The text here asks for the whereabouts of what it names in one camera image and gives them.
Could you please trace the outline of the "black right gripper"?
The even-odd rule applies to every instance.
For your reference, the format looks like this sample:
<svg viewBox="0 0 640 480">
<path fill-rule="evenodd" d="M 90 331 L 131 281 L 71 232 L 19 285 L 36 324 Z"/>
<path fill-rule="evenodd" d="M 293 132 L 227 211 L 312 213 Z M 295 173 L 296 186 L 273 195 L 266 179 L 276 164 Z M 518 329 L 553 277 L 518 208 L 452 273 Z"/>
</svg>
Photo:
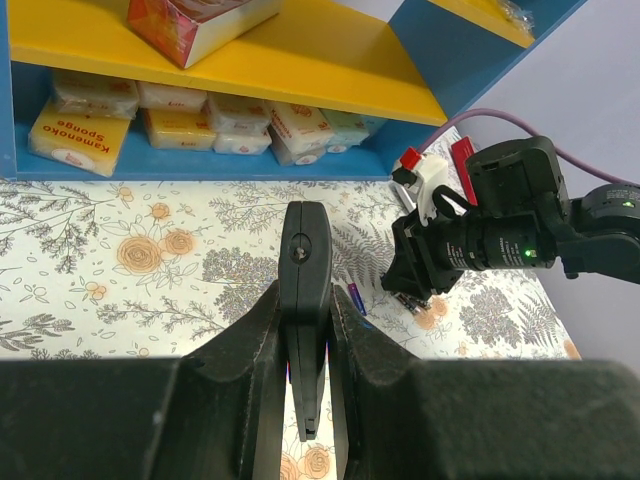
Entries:
<svg viewBox="0 0 640 480">
<path fill-rule="evenodd" d="M 420 300 L 450 292 L 464 272 L 475 269 L 474 219 L 470 212 L 439 213 L 422 224 L 412 212 L 394 221 L 394 257 L 382 276 L 382 288 Z"/>
</svg>

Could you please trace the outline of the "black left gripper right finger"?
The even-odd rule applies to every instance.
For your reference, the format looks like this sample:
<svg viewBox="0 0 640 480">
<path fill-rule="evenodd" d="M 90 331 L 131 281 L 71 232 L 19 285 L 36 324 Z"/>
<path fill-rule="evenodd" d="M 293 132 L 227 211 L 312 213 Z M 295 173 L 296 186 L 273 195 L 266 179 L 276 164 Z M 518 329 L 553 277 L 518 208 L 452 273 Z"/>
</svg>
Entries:
<svg viewBox="0 0 640 480">
<path fill-rule="evenodd" d="M 639 381 L 608 361 L 424 360 L 335 288 L 341 479 L 635 479 Z"/>
</svg>

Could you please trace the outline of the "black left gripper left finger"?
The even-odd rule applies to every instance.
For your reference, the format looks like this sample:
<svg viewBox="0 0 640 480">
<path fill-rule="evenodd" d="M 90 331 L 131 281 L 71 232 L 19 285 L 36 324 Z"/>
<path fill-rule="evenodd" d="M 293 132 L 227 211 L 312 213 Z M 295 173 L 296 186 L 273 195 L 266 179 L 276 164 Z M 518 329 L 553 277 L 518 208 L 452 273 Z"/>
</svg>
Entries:
<svg viewBox="0 0 640 480">
<path fill-rule="evenodd" d="M 279 288 L 182 358 L 3 361 L 5 479 L 273 479 Z"/>
</svg>

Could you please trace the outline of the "dark battery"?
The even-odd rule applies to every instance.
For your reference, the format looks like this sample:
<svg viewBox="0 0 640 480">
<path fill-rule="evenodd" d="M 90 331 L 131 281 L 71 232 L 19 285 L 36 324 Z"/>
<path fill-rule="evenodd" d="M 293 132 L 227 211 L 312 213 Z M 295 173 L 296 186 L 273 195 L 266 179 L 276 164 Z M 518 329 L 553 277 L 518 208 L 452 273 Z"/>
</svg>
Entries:
<svg viewBox="0 0 640 480">
<path fill-rule="evenodd" d="M 427 312 L 427 308 L 416 299 L 402 293 L 396 293 L 394 297 L 413 315 L 419 316 Z"/>
</svg>

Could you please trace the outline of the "purple battery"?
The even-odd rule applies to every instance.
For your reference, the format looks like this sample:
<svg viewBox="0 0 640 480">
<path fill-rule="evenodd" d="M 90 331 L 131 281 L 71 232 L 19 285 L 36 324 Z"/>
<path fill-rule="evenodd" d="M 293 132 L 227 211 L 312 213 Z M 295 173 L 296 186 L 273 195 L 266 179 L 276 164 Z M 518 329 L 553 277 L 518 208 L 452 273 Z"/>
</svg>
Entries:
<svg viewBox="0 0 640 480">
<path fill-rule="evenodd" d="M 347 289 L 348 289 L 348 293 L 351 297 L 351 300 L 354 304 L 354 306 L 356 307 L 356 309 L 358 310 L 358 312 L 362 315 L 362 316 L 366 316 L 367 315 L 367 311 L 365 308 L 365 304 L 364 301 L 361 297 L 361 294 L 359 292 L 359 289 L 357 287 L 357 285 L 355 283 L 349 283 L 347 285 Z"/>
</svg>

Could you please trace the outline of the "black remote control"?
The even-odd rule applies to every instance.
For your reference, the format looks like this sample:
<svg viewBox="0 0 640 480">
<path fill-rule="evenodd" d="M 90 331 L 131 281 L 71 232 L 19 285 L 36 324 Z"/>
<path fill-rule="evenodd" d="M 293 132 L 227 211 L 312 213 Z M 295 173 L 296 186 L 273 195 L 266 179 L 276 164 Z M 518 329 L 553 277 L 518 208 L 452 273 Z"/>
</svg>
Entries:
<svg viewBox="0 0 640 480">
<path fill-rule="evenodd" d="M 294 201 L 286 211 L 278 265 L 281 332 L 299 438 L 316 438 L 324 393 L 331 295 L 331 231 L 324 206 Z"/>
</svg>

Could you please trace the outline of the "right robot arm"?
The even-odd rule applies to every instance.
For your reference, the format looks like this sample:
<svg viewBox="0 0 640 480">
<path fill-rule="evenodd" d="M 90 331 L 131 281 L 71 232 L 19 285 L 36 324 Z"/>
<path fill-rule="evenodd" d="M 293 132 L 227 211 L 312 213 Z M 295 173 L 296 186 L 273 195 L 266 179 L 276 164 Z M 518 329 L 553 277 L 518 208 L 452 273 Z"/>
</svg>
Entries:
<svg viewBox="0 0 640 480">
<path fill-rule="evenodd" d="M 467 270 L 549 269 L 556 260 L 569 279 L 597 273 L 638 283 L 638 187 L 606 184 L 569 198 L 544 136 L 485 148 L 466 167 L 474 204 L 439 186 L 434 219 L 421 222 L 412 212 L 393 223 L 384 290 L 427 300 L 449 292 Z"/>
</svg>

